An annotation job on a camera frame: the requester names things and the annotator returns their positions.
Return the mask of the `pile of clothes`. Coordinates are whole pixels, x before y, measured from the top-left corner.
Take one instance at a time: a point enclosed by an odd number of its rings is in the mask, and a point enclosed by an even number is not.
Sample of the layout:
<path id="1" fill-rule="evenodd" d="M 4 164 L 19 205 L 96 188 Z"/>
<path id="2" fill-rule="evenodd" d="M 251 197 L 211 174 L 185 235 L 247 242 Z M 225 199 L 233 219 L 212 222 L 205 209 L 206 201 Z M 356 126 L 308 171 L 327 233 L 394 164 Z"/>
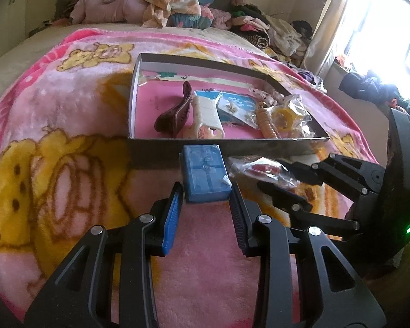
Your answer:
<path id="1" fill-rule="evenodd" d="M 313 29 L 304 20 L 286 22 L 262 13 L 255 5 L 244 0 L 232 0 L 228 11 L 212 8 L 211 26 L 230 30 L 247 40 L 269 57 L 285 64 L 295 73 L 326 93 L 321 77 L 302 68 L 303 59 L 312 42 Z"/>

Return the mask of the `beige bed sheet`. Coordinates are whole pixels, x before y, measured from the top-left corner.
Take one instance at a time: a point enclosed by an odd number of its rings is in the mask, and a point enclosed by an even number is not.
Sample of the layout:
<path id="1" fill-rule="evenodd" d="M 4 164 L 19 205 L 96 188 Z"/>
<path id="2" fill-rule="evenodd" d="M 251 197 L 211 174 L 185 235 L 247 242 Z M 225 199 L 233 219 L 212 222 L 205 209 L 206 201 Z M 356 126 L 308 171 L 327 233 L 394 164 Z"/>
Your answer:
<path id="1" fill-rule="evenodd" d="M 48 52 L 67 43 L 73 43 L 74 39 L 96 39 L 98 32 L 103 36 L 124 32 L 138 33 L 143 36 L 155 34 L 163 39 L 173 37 L 181 42 L 193 38 L 198 39 L 202 45 L 211 42 L 217 45 L 224 45 L 235 52 L 240 50 L 261 58 L 266 55 L 265 52 L 260 51 L 248 43 L 247 40 L 234 33 L 212 27 L 206 30 L 182 27 L 152 29 L 141 27 L 140 25 L 114 23 L 48 27 L 46 30 L 24 40 L 0 57 L 0 99 L 26 70 L 47 55 Z"/>

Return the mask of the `brown hair claw clip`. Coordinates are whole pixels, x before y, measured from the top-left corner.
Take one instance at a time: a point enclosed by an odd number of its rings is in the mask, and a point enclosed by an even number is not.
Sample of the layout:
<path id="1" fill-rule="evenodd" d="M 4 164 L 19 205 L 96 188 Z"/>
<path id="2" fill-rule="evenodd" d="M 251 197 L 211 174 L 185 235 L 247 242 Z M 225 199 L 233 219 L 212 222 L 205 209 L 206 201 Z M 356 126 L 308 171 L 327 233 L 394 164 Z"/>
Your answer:
<path id="1" fill-rule="evenodd" d="M 192 87 L 188 81 L 183 83 L 183 98 L 174 107 L 157 117 L 154 128 L 159 133 L 165 133 L 175 138 L 185 126 L 188 119 Z"/>

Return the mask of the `blue rectangular jewelry box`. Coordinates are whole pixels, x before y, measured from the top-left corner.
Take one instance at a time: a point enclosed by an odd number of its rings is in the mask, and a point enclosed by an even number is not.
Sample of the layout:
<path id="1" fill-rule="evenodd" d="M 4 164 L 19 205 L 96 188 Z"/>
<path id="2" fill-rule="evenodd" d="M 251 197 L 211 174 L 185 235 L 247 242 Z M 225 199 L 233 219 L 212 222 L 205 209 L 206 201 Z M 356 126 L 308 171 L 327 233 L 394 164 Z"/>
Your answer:
<path id="1" fill-rule="evenodd" d="M 229 199 L 232 182 L 217 144 L 185 145 L 180 159 L 186 200 L 189 203 Z"/>

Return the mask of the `dark clothes on windowsill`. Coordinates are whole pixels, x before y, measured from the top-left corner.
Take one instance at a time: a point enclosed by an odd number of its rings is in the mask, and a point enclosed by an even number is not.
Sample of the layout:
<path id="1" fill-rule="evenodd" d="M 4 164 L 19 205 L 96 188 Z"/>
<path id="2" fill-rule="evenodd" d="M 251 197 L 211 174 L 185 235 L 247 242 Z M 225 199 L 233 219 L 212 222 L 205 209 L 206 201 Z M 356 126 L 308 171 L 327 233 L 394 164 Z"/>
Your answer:
<path id="1" fill-rule="evenodd" d="M 338 89 L 353 99 L 368 101 L 384 110 L 386 107 L 403 110 L 410 115 L 410 68 L 405 67 L 393 80 L 386 80 L 372 70 L 358 73 L 347 64 L 344 54 L 335 57 L 334 65 L 345 70 Z"/>

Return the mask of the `white plastic hair claw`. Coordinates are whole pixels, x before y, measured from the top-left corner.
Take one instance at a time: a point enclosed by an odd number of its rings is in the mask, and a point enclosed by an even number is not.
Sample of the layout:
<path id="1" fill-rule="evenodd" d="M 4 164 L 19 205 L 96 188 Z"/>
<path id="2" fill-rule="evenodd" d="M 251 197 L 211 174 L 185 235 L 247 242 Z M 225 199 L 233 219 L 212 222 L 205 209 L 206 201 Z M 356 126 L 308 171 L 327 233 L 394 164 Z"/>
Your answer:
<path id="1" fill-rule="evenodd" d="M 223 139 L 225 137 L 214 100 L 195 96 L 192 100 L 192 114 L 192 125 L 182 133 L 184 139 Z"/>

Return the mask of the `orange floral crumpled cloth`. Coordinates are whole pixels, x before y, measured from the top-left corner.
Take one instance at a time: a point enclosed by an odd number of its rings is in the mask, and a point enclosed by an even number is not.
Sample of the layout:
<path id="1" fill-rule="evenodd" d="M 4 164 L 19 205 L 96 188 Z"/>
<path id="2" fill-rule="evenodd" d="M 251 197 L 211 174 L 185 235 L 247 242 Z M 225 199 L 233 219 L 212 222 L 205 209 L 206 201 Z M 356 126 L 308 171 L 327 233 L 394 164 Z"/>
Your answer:
<path id="1" fill-rule="evenodd" d="M 143 26 L 163 28 L 169 17 L 180 13 L 183 15 L 201 16 L 201 5 L 198 0 L 144 0 L 148 3 L 143 13 Z"/>

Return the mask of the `earrings on white card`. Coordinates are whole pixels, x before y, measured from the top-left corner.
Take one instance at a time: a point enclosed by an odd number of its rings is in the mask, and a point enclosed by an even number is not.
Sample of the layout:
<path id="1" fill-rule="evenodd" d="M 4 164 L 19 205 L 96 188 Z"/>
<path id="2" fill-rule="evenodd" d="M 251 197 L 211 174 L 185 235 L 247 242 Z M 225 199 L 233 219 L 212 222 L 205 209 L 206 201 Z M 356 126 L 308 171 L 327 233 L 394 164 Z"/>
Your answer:
<path id="1" fill-rule="evenodd" d="M 256 102 L 250 96 L 237 93 L 222 93 L 218 98 L 217 111 L 222 123 L 246 125 L 258 128 Z"/>

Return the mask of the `pink book in box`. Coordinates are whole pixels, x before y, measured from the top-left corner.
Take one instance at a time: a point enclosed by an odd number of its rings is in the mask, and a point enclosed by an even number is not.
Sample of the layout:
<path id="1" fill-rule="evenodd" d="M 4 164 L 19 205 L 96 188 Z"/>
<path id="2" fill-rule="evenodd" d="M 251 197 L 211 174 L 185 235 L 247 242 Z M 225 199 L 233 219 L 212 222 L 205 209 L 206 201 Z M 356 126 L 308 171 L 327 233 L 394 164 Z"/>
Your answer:
<path id="1" fill-rule="evenodd" d="M 312 139 L 301 96 L 265 81 L 141 71 L 130 113 L 136 139 Z"/>

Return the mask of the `shallow grey cardboard box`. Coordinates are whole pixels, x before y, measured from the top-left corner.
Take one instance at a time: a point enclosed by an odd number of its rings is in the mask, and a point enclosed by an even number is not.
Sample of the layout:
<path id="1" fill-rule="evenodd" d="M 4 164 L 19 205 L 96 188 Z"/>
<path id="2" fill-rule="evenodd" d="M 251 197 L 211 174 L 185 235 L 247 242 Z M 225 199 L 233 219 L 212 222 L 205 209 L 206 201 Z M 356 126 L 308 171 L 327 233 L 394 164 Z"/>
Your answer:
<path id="1" fill-rule="evenodd" d="M 128 146 L 137 164 L 176 162 L 185 145 L 224 156 L 316 153 L 327 132 L 275 77 L 222 62 L 142 53 L 132 73 Z"/>

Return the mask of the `red cherry clip in bag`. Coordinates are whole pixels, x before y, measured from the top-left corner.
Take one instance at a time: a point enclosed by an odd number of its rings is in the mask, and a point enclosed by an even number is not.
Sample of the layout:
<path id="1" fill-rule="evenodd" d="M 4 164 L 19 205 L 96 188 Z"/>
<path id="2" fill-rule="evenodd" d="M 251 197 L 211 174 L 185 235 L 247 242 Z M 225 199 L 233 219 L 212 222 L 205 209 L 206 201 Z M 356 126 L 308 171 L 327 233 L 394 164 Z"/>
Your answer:
<path id="1" fill-rule="evenodd" d="M 285 165 L 262 156 L 229 157 L 228 165 L 233 178 L 264 181 L 287 190 L 299 185 L 299 181 Z"/>

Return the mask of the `cream wardrobe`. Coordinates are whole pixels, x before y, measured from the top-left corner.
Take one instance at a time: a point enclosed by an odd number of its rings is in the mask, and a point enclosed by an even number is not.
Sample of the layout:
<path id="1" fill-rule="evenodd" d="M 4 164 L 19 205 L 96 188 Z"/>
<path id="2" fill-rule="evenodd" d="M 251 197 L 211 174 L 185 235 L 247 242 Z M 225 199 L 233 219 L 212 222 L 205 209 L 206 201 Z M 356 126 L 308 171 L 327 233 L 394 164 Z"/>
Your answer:
<path id="1" fill-rule="evenodd" d="M 0 0 L 0 57 L 26 38 L 27 0 Z"/>

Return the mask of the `cream curtain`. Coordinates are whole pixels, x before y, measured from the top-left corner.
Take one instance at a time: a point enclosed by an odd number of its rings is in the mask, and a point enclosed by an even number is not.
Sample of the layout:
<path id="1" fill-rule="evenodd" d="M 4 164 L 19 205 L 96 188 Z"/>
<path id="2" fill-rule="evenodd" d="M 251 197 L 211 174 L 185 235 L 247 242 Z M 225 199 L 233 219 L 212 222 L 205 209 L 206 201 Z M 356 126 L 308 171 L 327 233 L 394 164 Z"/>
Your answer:
<path id="1" fill-rule="evenodd" d="M 327 0 L 305 53 L 303 68 L 321 78 L 325 78 L 333 63 L 335 36 L 346 6 L 347 0 Z"/>

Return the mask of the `pink cartoon fleece blanket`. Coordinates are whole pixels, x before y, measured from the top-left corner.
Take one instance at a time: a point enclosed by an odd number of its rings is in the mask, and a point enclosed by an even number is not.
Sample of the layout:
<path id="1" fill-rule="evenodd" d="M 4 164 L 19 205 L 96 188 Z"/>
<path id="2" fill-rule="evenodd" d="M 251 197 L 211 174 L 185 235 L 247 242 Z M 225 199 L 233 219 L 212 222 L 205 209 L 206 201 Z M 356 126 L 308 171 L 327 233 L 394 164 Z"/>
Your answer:
<path id="1" fill-rule="evenodd" d="M 129 92 L 141 53 L 273 75 L 332 136 L 308 162 L 330 152 L 377 162 L 346 111 L 268 56 L 193 38 L 97 35 L 54 48 L 0 99 L 0 297 L 19 319 L 90 227 L 127 224 L 181 181 L 177 169 L 132 169 Z M 227 203 L 186 204 L 171 253 L 152 258 L 160 327 L 252 327 L 258 259 L 239 250 Z"/>

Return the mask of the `pink pillow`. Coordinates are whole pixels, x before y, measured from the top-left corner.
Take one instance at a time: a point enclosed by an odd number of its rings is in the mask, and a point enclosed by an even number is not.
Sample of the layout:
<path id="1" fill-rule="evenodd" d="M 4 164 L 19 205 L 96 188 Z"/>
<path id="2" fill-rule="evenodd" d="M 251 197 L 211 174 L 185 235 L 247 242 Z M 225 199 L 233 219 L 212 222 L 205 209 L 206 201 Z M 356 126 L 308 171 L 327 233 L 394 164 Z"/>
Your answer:
<path id="1" fill-rule="evenodd" d="M 143 22 L 144 0 L 79 0 L 70 13 L 73 25 Z"/>

